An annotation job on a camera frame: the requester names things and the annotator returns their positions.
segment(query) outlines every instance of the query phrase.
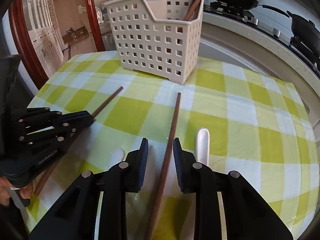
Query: brown chopstick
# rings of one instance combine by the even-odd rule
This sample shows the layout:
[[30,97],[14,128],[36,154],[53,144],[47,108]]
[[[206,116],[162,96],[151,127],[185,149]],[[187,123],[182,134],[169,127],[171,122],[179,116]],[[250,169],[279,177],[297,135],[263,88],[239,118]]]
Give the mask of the brown chopstick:
[[[108,97],[108,99],[106,101],[104,101],[101,106],[99,106],[97,108],[97,110],[95,110],[92,114],[93,118],[95,118],[102,110],[103,108],[105,108],[105,106],[107,104],[110,103],[110,101],[117,95],[120,93],[120,91],[123,89],[123,87],[119,87],[110,97]],[[69,146],[71,146],[73,144],[73,142],[76,140],[76,138],[80,135],[81,133],[76,133],[74,134],[74,136],[72,136],[70,138],[70,141],[69,141]],[[42,175],[41,179],[39,180],[37,186],[36,186],[36,189],[34,191],[34,194],[38,197],[44,187],[44,184],[47,182],[47,180],[49,179],[51,173],[53,172],[53,170],[57,167],[59,163],[59,160],[56,161],[54,164],[52,164],[49,168],[47,168],[45,171],[44,171],[44,174]]]
[[190,5],[187,14],[184,17],[184,21],[189,21],[193,15],[193,12],[196,10],[197,6],[200,4],[201,0],[194,0],[194,2]]
[[155,198],[155,202],[153,205],[153,209],[151,210],[149,223],[147,226],[146,234],[144,236],[144,240],[150,240],[152,238],[152,235],[153,235],[153,232],[154,232],[154,229],[156,226],[156,221],[157,221],[157,217],[158,217],[158,213],[159,213],[159,209],[160,209],[160,204],[161,204],[161,200],[162,200],[162,195],[163,195],[163,191],[164,191],[164,185],[165,185],[165,181],[166,181],[168,169],[169,169],[169,164],[170,164],[173,140],[174,140],[174,136],[176,133],[178,112],[179,112],[179,106],[180,106],[180,98],[181,98],[181,93],[179,92],[178,96],[177,96],[177,101],[176,101],[176,105],[174,108],[174,112],[173,112],[173,118],[172,118],[170,133],[169,133],[169,139],[168,139],[167,148],[166,148],[165,154],[164,154],[164,160],[163,160],[162,169],[161,169],[161,173],[160,173],[160,179],[159,179],[158,188],[157,188],[157,192],[156,192],[156,198]]

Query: white plastic basket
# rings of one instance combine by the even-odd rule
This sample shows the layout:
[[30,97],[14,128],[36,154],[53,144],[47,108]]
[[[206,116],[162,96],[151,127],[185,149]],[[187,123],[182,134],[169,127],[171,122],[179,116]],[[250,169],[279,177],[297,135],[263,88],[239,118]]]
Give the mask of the white plastic basket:
[[106,4],[121,64],[183,84],[196,65],[203,2],[182,21],[192,0],[114,0]]

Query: tablecloth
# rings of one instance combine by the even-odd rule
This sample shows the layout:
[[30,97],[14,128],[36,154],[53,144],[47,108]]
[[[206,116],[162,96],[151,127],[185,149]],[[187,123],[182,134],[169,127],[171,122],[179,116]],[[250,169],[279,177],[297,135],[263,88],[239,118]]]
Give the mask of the tablecloth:
[[[210,131],[209,166],[239,171],[273,208],[296,239],[314,216],[319,164],[312,127],[291,83],[213,59],[200,58],[184,85],[120,66],[116,51],[76,55],[30,103],[63,114],[92,113],[116,89],[123,91],[97,116],[61,159],[40,196],[32,196],[24,220],[31,231],[84,170],[115,164],[149,140],[144,185],[127,194],[128,239],[142,239],[168,140],[177,92],[182,93],[176,137],[194,152],[196,131]],[[190,195],[178,187],[173,157],[153,239],[179,239]]]

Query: metal screw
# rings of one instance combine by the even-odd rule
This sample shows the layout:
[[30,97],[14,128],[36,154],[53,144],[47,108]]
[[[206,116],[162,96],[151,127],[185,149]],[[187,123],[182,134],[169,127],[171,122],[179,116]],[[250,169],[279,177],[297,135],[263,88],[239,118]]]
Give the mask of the metal screw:
[[90,177],[91,176],[91,171],[84,171],[81,173],[81,176],[84,178]]
[[240,177],[240,173],[238,171],[231,171],[230,175],[233,178],[239,178]]
[[192,165],[192,167],[194,167],[195,169],[201,169],[202,168],[202,164],[201,163],[194,163]]
[[127,163],[127,162],[121,162],[121,163],[119,163],[119,167],[121,168],[121,169],[125,169],[125,168],[127,168],[129,166],[129,163]]

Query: wooden door frame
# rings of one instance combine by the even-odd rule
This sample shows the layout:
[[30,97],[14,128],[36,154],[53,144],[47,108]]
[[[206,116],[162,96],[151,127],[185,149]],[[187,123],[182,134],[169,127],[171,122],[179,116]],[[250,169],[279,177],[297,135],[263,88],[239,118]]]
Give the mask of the wooden door frame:
[[41,89],[49,78],[31,43],[24,19],[22,0],[13,0],[10,5],[9,22],[17,51],[22,55],[22,62],[36,87]]

